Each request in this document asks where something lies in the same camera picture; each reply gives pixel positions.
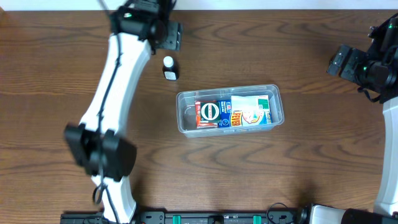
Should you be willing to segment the dark bottle white cap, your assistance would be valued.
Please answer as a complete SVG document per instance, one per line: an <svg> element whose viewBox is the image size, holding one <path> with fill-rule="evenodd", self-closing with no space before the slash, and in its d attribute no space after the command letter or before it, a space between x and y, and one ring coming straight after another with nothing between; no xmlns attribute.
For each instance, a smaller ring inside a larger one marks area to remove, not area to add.
<svg viewBox="0 0 398 224"><path fill-rule="evenodd" d="M166 80L176 81L179 78L178 66L171 56L166 56L163 59L163 74Z"/></svg>

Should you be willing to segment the red white medicine box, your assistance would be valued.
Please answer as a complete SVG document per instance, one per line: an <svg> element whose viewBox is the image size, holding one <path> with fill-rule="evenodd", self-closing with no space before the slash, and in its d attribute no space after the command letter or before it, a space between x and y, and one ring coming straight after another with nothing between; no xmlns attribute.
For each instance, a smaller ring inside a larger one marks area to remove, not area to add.
<svg viewBox="0 0 398 224"><path fill-rule="evenodd" d="M201 101L195 102L195 112L196 112L196 127L197 129L204 128L217 128L218 125L216 123L202 123L201 121Z"/></svg>

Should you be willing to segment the green Zam-Buk box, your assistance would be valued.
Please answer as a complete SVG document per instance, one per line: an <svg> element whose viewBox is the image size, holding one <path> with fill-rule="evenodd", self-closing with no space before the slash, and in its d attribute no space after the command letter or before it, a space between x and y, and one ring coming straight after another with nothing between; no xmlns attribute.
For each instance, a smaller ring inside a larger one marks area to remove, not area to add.
<svg viewBox="0 0 398 224"><path fill-rule="evenodd" d="M219 123L221 120L221 109L218 101L200 102L200 122Z"/></svg>

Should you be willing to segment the white green medicine box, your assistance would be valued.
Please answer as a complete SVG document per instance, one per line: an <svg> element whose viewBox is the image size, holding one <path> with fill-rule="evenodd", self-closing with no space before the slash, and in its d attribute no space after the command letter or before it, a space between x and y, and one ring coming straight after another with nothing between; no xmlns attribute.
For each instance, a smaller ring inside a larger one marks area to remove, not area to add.
<svg viewBox="0 0 398 224"><path fill-rule="evenodd" d="M232 109L234 111L264 111L271 112L269 97L267 95L257 96L232 96Z"/></svg>

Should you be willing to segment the blue Kool Fever box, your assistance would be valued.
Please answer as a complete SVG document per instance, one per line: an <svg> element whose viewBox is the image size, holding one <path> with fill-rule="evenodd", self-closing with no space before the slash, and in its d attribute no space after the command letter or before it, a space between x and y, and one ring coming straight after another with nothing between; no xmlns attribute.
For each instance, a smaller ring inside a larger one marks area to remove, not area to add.
<svg viewBox="0 0 398 224"><path fill-rule="evenodd" d="M219 101L221 109L221 120L219 128L236 128L244 126L257 126L260 124L271 124L271 112L264 111L234 111L231 100Z"/></svg>

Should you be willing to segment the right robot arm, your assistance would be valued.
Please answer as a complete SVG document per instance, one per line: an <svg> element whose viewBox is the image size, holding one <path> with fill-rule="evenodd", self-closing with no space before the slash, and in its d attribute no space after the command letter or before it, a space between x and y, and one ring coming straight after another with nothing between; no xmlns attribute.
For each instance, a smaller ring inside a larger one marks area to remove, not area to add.
<svg viewBox="0 0 398 224"><path fill-rule="evenodd" d="M397 223L397 15L370 28L371 46L365 52L341 45L331 58L328 74L358 85L357 91L383 105L385 148L382 179L373 212L357 209L325 212L314 206L310 223L331 218L334 223Z"/></svg>

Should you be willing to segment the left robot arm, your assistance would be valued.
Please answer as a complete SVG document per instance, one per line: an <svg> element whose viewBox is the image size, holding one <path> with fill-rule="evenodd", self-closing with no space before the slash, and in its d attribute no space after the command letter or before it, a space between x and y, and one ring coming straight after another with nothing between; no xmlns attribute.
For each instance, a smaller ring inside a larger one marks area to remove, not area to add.
<svg viewBox="0 0 398 224"><path fill-rule="evenodd" d="M61 223L135 223L129 175L137 149L126 140L129 110L151 56L181 45L183 27L169 19L175 1L126 1L114 12L100 4L111 30L106 63L91 104L78 125L66 125L64 138L76 164L96 185L94 203L104 210L63 214Z"/></svg>

